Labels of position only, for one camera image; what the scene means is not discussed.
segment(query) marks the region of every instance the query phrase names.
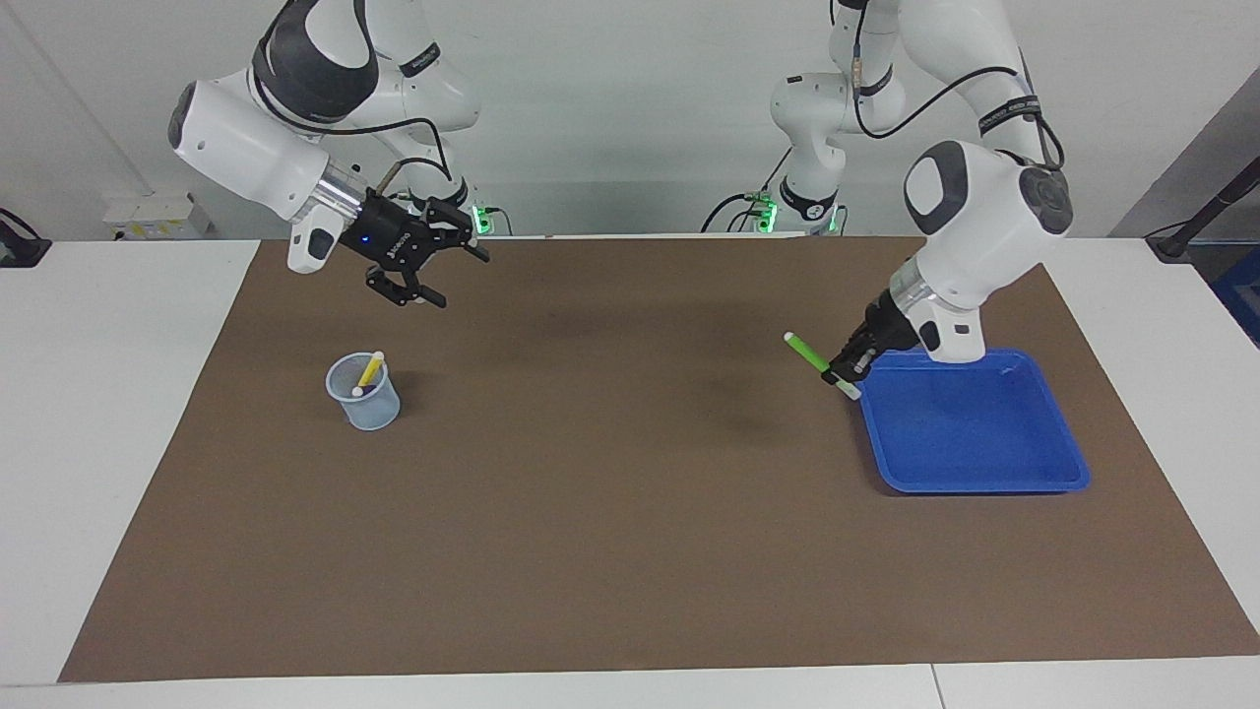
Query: black pole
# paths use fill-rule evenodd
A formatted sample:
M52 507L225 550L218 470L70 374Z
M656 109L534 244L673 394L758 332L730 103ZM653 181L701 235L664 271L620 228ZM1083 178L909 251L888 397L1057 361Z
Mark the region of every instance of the black pole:
M1249 191L1255 189L1256 184L1260 184L1260 156L1251 160L1251 164L1246 167L1242 167L1242 171L1230 180L1230 184L1225 185L1225 189L1220 194L1213 196L1211 201L1205 204L1197 214L1186 222L1186 225L1177 229L1177 233L1167 238L1150 235L1147 237L1147 243L1154 249L1155 256L1166 263L1183 261L1191 239L1198 235L1198 232L1203 230L1203 227L1210 224L1212 219L1221 215L1221 212L1230 204L1246 196Z

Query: white wall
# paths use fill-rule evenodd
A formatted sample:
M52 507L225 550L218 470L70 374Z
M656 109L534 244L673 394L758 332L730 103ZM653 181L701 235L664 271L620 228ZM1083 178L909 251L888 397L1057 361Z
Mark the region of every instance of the white wall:
M82 238L103 234L92 228L107 189L190 189L226 235L282 234L265 209L209 184L165 142L183 86L244 65L278 5L0 0L13 11L0 11L5 35L25 28L50 64L5 79L0 198L55 225L53 235ZM1079 235L1110 232L1260 63L1260 4L1249 0L1007 5L1068 147ZM760 185L781 154L785 139L769 117L775 81L829 68L820 0L426 8L445 55L485 97L483 121L456 145L522 232L698 228L718 199ZM13 54L0 50L6 76ZM937 87L901 65L915 96ZM58 73L60 88L49 83ZM66 99L48 98L58 92ZM76 102L103 136L81 139L88 131L74 127ZM14 103L29 108L15 115ZM849 232L911 232L900 193L906 166L934 141L974 130L974 116L951 99L905 135L853 137L842 190L853 209ZM346 142L333 151L368 174L386 169L370 139ZM139 178L127 176L127 160ZM122 166L102 171L115 162Z
M1111 235L1135 237L1182 222L1260 155L1260 69L1134 204ZM1226 209L1197 242L1260 242L1260 189Z

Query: plastic tray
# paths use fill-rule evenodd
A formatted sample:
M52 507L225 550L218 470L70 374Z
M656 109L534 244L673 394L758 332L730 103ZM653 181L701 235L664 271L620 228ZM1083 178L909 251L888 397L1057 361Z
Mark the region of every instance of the plastic tray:
M887 351L861 384L879 475L908 494L1084 490L1090 472L1041 369L1017 349L941 365Z

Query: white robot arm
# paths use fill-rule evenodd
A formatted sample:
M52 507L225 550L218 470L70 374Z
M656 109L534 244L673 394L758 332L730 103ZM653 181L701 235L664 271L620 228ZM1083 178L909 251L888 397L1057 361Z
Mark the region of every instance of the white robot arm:
M940 142L911 166L906 207L929 242L893 273L823 377L862 380L885 350L920 343L936 361L975 361L985 350L979 306L1040 263L1071 225L1062 149L998 0L839 3L830 52L840 73L790 77L772 98L775 122L793 144L777 188L780 218L825 230L843 136L887 137L917 116L903 117L906 94L892 67L898 37L917 65L971 106L983 145Z
M445 303L416 277L428 256L462 247L488 258L461 213L467 181L441 139L476 122L480 102L467 83L441 59L416 0L287 0L248 68L189 84L169 139L198 171L294 224L292 269L319 269L340 242L377 261L368 283L392 301ZM362 133L398 156L408 209L319 146L325 135ZM368 220L372 233L362 228Z

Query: table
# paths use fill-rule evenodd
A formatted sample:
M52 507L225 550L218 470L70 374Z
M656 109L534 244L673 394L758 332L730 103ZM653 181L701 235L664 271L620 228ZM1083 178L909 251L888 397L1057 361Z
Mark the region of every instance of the table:
M55 681L256 242L63 243L3 273L0 706L1252 706L1260 659L586 675ZM1047 263L1252 623L1260 351L1188 266L1072 239Z

